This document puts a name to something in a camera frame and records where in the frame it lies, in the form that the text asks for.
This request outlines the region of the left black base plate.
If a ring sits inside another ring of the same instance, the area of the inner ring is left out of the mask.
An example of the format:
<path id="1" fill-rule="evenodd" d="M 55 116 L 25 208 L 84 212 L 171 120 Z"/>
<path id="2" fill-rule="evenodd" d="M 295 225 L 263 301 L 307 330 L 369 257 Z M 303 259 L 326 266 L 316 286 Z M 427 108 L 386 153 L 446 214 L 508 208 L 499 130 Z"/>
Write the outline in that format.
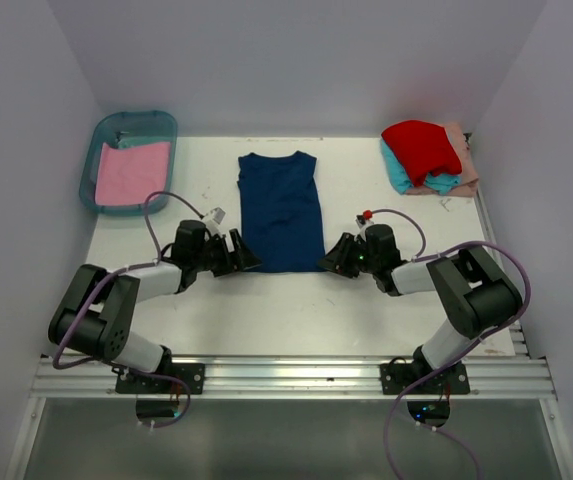
<path id="1" fill-rule="evenodd" d="M 147 373 L 115 369 L 115 392 L 126 395 L 200 395 L 206 378 L 203 363 L 171 363 L 164 371 Z"/>

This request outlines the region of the aluminium mounting rail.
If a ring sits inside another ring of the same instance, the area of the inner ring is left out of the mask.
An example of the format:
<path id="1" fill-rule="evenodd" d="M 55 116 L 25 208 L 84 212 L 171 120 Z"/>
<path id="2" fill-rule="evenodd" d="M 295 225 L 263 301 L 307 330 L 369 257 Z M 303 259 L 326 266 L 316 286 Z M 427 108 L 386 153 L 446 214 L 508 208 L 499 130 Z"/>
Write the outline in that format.
<path id="1" fill-rule="evenodd" d="M 178 356 L 191 370 L 200 399 L 375 400 L 389 382 L 377 356 Z M 57 370 L 39 362 L 33 398 L 115 398 L 117 376 L 98 362 Z M 468 357 L 441 375 L 434 397 L 465 400 L 549 400 L 556 396 L 548 364 L 525 356 Z"/>

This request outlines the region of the teal plastic bin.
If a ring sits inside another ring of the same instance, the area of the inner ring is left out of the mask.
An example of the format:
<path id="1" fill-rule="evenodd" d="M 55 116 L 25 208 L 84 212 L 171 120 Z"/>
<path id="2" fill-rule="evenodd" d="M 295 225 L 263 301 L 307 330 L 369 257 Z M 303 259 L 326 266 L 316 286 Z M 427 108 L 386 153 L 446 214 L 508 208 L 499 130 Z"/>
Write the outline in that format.
<path id="1" fill-rule="evenodd" d="M 178 138 L 175 118 L 164 111 L 117 112 L 102 119 L 93 132 L 79 185 L 89 210 L 107 216 L 156 213 L 165 196 L 149 198 L 172 186 Z"/>

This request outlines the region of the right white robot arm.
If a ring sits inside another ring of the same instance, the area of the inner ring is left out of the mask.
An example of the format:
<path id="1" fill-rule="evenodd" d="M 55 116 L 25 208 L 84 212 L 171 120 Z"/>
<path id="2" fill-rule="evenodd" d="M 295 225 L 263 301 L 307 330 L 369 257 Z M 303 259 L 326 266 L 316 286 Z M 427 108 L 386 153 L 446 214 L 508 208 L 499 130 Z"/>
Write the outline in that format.
<path id="1" fill-rule="evenodd" d="M 359 234 L 344 234 L 318 266 L 346 278 L 369 274 L 391 296 L 434 292 L 446 320 L 420 345 L 409 363 L 394 361 L 386 375 L 404 387 L 414 384 L 434 392 L 447 371 L 461 362 L 486 334 L 518 318 L 526 300 L 490 252 L 502 250 L 486 241 L 470 241 L 427 258 L 405 260 L 388 225 L 373 224 Z"/>

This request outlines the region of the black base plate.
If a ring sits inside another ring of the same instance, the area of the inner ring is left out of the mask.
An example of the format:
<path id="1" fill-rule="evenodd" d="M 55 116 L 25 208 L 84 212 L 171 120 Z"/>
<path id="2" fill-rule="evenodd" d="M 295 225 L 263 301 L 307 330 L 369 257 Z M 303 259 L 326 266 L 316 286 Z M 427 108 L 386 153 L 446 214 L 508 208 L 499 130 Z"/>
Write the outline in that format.
<path id="1" fill-rule="evenodd" d="M 206 378 L 203 363 L 171 363 L 164 371 L 147 373 L 115 369 L 115 392 L 126 395 L 200 395 Z"/>
<path id="2" fill-rule="evenodd" d="M 410 391 L 415 395 L 467 395 L 471 392 L 465 366 L 459 362 L 454 366 L 434 374 L 429 379 L 431 369 L 423 360 L 408 361 L 395 357 L 379 365 L 380 383 L 384 395 L 397 395 L 411 384 L 419 384 Z"/>

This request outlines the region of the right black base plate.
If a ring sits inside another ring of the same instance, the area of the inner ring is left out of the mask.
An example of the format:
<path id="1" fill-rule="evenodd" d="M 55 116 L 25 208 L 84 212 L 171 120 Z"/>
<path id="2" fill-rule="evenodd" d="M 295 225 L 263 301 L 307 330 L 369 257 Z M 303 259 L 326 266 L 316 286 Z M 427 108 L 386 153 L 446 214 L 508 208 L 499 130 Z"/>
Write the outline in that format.
<path id="1" fill-rule="evenodd" d="M 431 369 L 423 360 L 408 361 L 395 357 L 379 365 L 380 383 L 384 395 L 397 395 L 411 384 L 419 384 L 410 391 L 415 395 L 467 395 L 471 392 L 465 366 L 459 362 L 454 366 L 434 374 L 429 379 Z"/>

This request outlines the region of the navy blue Mickey t-shirt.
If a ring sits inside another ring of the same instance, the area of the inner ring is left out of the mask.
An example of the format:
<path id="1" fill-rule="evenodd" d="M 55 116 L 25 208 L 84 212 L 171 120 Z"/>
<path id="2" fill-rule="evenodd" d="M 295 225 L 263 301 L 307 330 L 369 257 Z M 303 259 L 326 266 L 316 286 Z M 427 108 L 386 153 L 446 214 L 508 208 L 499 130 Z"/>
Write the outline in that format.
<path id="1" fill-rule="evenodd" d="M 238 158 L 241 236 L 261 260 L 257 273 L 313 273 L 325 255 L 317 159 L 249 153 Z"/>

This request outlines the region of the pink beige folded t-shirt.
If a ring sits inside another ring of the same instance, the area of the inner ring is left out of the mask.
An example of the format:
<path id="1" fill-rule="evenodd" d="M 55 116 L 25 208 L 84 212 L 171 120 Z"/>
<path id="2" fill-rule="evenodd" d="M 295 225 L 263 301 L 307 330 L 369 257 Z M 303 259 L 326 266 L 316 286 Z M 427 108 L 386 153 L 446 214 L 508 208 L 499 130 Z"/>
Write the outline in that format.
<path id="1" fill-rule="evenodd" d="M 448 192 L 438 190 L 436 187 L 428 185 L 426 182 L 421 187 L 408 189 L 406 195 L 440 195 L 446 197 L 472 198 L 477 194 L 479 176 L 473 165 L 470 147 L 460 126 L 455 122 L 442 124 L 448 136 L 449 142 L 457 154 L 462 165 L 460 183 L 453 186 Z"/>

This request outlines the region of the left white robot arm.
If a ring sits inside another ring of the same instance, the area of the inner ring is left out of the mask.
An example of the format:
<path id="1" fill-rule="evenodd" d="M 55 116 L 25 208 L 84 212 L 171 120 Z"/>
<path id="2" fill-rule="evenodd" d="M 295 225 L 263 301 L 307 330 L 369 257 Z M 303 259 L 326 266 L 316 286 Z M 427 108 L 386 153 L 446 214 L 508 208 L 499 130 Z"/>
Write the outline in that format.
<path id="1" fill-rule="evenodd" d="M 238 230 L 224 235 L 200 220 L 181 221 L 174 241 L 151 262 L 113 271 L 84 264 L 49 325 L 49 341 L 57 346 L 53 367 L 65 370 L 89 361 L 118 365 L 138 372 L 151 392 L 163 392 L 174 379 L 172 353 L 131 331 L 136 306 L 185 292 L 202 272 L 221 277 L 261 265 Z"/>

